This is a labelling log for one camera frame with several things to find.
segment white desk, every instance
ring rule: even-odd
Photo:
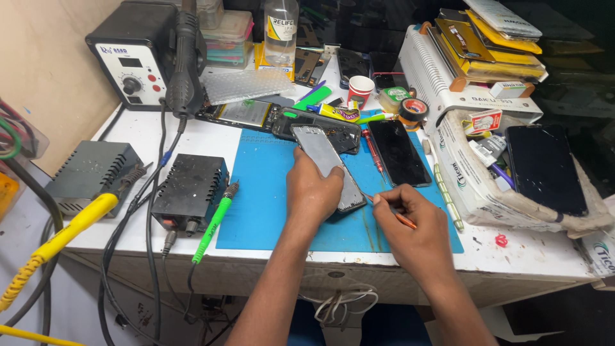
[[[221,68],[206,68],[204,74],[233,72]],[[347,91],[339,88],[339,71],[335,56],[329,63],[323,77],[333,94],[325,102],[338,97],[347,98]],[[296,86],[296,91],[285,92],[284,97],[299,99],[309,88]],[[378,108],[379,104],[370,97],[365,109]],[[94,136],[95,139],[107,127],[111,118]],[[166,148],[175,136],[178,120],[167,113]],[[224,157],[232,173],[241,130],[192,120],[179,141],[170,163],[177,153]],[[157,149],[161,135],[159,112],[125,111],[109,133],[110,142],[128,142],[140,155],[143,162],[157,161]],[[419,138],[425,137],[422,130]],[[433,167],[431,155],[427,156]],[[170,165],[162,170],[166,176]],[[127,201],[144,184],[140,179],[132,189]],[[91,267],[98,268],[100,255],[111,233],[124,215],[125,203],[120,217],[97,222],[75,238],[65,253]],[[145,250],[146,208],[136,211],[122,234],[110,273],[113,277],[143,292],[151,290],[151,279]],[[466,230],[459,234],[465,252],[453,256],[455,268],[468,287],[472,298],[479,307],[499,305],[514,300],[537,296],[550,291],[596,281],[583,258],[574,249],[564,233],[536,232],[530,230],[507,230],[490,227],[476,227],[465,223]],[[247,296],[252,291],[271,251],[216,249],[219,231],[197,266],[193,286],[199,293],[232,294]],[[506,235],[506,247],[495,244],[495,236]],[[153,222],[153,248],[160,258],[166,231]],[[199,244],[200,237],[187,238],[180,235],[167,260],[173,287],[178,292],[187,292],[186,277],[190,258]],[[343,272],[345,276],[334,279],[327,274]],[[427,300],[414,280],[403,271],[390,253],[377,252],[310,252],[307,257],[302,292],[314,295],[330,295],[332,289],[351,282],[362,282],[376,286],[381,302],[398,304],[427,304]],[[161,282],[161,289],[166,285]]]

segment blue silicone mat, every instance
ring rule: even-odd
[[[412,143],[427,162],[418,137],[409,133]],[[232,181],[239,179],[239,191],[220,226],[217,249],[273,250],[286,219],[286,173],[293,166],[295,142],[272,134],[244,129],[237,149]],[[365,193],[374,195],[391,187],[385,185],[371,154],[361,138],[356,155],[340,157]],[[435,184],[418,188],[427,199],[446,210]],[[371,204],[347,214],[333,214],[320,226],[310,251],[390,252],[382,230],[371,215]],[[448,218],[448,232],[454,253],[463,247]]]

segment electrical tape roll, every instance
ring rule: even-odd
[[[425,102],[419,99],[414,99],[412,97],[403,99],[399,103],[399,116],[405,120],[402,120],[402,123],[417,123],[418,121],[422,121],[425,118],[425,115],[427,115],[428,111],[429,107]]]

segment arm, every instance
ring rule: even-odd
[[[334,167],[325,178],[303,150],[293,153],[286,224],[226,345],[286,345],[309,246],[338,206],[344,171]]]
[[[389,204],[415,221],[401,224]],[[373,215],[395,260],[418,282],[447,345],[497,345],[453,266],[446,214],[407,184],[374,196]]]

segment green soldering iron handle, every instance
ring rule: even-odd
[[[209,223],[209,226],[207,227],[203,238],[201,238],[200,240],[199,248],[192,257],[192,262],[196,262],[197,264],[200,263],[200,259],[203,258],[203,254],[205,254],[207,246],[209,246],[209,243],[211,243],[212,241],[213,235],[216,233],[216,228],[218,228],[218,225],[222,221],[222,218],[224,217],[226,211],[231,206],[231,203],[232,199],[222,197],[222,200],[218,205],[218,209],[216,209],[216,212],[213,213],[212,221]]]

